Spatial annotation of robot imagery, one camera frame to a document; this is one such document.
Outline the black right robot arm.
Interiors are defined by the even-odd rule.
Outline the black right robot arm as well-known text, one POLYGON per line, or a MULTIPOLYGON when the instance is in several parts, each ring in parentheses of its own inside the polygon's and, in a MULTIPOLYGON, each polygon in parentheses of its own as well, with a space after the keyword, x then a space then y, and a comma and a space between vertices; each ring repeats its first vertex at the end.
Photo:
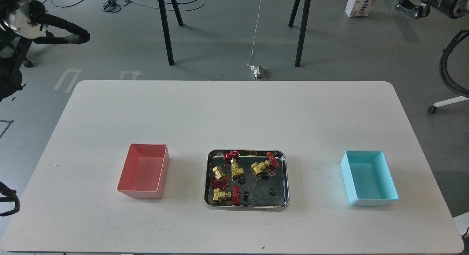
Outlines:
POLYGON ((468 15, 468 0, 397 0, 396 10, 413 19, 429 15, 430 8, 435 8, 451 19, 468 15))

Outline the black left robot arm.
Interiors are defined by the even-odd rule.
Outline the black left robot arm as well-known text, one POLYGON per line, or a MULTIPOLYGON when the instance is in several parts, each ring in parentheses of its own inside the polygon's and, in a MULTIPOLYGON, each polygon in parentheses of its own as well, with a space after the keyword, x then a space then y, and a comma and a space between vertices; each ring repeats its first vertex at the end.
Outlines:
POLYGON ((23 89, 20 67, 32 67, 26 58, 32 43, 83 44, 90 40, 84 28, 50 15, 38 0, 1 0, 1 50, 12 49, 9 57, 1 57, 0 98, 23 89))

